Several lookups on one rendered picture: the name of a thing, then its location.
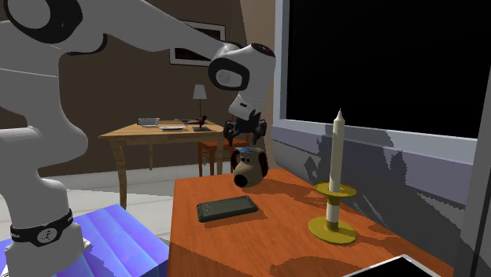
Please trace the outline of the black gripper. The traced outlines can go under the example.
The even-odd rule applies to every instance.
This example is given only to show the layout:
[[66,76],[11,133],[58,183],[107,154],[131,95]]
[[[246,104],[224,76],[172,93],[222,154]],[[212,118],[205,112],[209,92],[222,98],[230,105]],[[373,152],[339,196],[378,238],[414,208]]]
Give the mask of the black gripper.
[[256,145],[257,141],[266,135],[267,123],[260,120],[261,113],[249,114],[248,120],[237,118],[236,121],[227,120],[223,126],[223,136],[228,141],[228,145],[233,145],[233,140],[239,133],[253,133],[252,144]]

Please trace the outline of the orange wooden table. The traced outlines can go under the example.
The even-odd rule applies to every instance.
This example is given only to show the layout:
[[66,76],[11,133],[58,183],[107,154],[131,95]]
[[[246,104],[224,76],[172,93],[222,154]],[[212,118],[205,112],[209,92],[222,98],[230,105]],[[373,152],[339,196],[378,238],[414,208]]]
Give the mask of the orange wooden table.
[[[198,221],[199,203],[248,195],[258,211]],[[241,189],[233,176],[175,181],[168,277],[343,277],[407,254],[441,277],[453,269],[428,252],[343,205],[342,221],[356,241],[337,246],[315,237],[308,222],[325,216],[326,198],[283,169],[272,169],[256,187]]]

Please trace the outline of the dark green phone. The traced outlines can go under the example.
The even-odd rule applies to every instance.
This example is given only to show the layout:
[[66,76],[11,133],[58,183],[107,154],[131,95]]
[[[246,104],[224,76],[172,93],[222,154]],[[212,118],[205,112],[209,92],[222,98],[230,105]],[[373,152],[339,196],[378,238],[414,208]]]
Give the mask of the dark green phone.
[[240,216],[258,211],[249,196],[209,201],[197,205],[198,221],[201,223]]

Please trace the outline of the black tablet with white frame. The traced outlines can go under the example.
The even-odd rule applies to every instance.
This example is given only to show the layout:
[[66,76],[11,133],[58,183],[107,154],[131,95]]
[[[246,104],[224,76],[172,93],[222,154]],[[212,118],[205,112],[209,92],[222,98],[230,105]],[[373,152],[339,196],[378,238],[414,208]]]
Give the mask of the black tablet with white frame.
[[441,277],[407,254],[393,257],[343,277]]

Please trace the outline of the white candle in yellow holder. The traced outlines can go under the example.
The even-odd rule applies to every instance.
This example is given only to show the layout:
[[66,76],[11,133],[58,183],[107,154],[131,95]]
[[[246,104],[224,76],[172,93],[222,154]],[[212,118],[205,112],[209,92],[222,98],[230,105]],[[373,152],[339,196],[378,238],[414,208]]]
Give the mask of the white candle in yellow holder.
[[315,185],[315,190],[327,197],[326,215],[313,218],[308,223],[313,235],[335,245],[346,245],[356,240],[356,231],[339,220],[341,199],[356,195],[354,188],[341,184],[344,139],[345,120],[339,110],[332,127],[330,178],[328,182]]

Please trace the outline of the orange wooden chair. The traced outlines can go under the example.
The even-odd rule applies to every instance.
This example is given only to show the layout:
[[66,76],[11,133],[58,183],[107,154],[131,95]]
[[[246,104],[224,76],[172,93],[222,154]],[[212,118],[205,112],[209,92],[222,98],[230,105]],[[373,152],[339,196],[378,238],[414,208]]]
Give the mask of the orange wooden chair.
[[[249,135],[245,135],[244,139],[234,138],[232,146],[228,145],[228,142],[223,143],[223,161],[229,161],[231,154],[235,151],[236,147],[248,146]],[[199,176],[203,176],[203,165],[209,162],[210,175],[215,174],[215,162],[216,162],[216,150],[217,142],[198,142],[198,171]]]

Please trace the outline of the framed wall picture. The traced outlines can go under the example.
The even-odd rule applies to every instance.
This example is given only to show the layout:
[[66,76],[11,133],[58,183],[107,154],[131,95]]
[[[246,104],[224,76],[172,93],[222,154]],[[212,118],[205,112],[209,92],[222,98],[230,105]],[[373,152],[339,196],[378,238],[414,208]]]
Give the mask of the framed wall picture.
[[[199,32],[202,32],[214,39],[225,40],[226,26],[221,24],[208,24],[195,21],[186,21],[183,23],[191,26]],[[196,54],[193,51],[174,48],[169,50],[169,61],[172,65],[190,65],[190,66],[208,66],[210,59]]]

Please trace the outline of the blue robot stand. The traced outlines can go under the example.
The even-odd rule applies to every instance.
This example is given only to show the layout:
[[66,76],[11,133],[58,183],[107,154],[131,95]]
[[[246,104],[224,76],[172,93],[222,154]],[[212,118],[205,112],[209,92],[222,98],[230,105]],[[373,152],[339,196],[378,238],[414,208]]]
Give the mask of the blue robot stand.
[[74,222],[90,245],[51,277],[168,277],[169,247],[120,205],[77,216]]

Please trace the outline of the table lamp with white shade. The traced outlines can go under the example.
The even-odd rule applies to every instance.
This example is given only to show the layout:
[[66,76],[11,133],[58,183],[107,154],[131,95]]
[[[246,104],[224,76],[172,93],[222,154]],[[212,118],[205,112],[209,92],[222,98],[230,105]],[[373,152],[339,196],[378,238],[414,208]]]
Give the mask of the table lamp with white shade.
[[194,86],[193,99],[198,100],[198,110],[199,110],[198,124],[201,127],[205,122],[201,112],[201,101],[207,99],[205,86],[203,84],[196,84]]

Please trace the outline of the large dark window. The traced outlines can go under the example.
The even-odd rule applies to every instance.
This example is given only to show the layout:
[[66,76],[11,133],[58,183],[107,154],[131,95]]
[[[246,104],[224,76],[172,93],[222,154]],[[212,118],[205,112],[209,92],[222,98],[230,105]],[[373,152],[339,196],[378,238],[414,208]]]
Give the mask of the large dark window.
[[342,113],[358,142],[474,159],[491,0],[277,0],[280,116]]

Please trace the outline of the light wooden dining table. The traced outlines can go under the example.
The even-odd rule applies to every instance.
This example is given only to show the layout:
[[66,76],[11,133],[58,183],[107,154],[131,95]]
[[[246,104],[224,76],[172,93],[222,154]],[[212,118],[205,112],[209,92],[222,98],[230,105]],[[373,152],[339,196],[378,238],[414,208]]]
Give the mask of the light wooden dining table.
[[120,206],[127,208],[127,174],[124,158],[124,146],[159,145],[169,143],[186,143],[201,141],[216,141],[216,163],[218,175],[223,174],[223,127],[214,123],[206,123],[208,131],[195,131],[191,125],[185,125],[181,131],[162,131],[159,127],[168,125],[185,125],[171,120],[161,121],[157,127],[141,127],[132,124],[121,129],[100,135],[100,139],[108,139],[116,162],[119,179]]

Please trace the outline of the brown dog head mug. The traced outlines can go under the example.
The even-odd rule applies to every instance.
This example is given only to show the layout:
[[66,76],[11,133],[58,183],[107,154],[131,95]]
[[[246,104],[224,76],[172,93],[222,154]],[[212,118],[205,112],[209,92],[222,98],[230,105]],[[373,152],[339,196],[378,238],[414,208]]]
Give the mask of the brown dog head mug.
[[234,184],[237,187],[254,187],[268,173],[267,154],[261,148],[236,147],[231,154]]

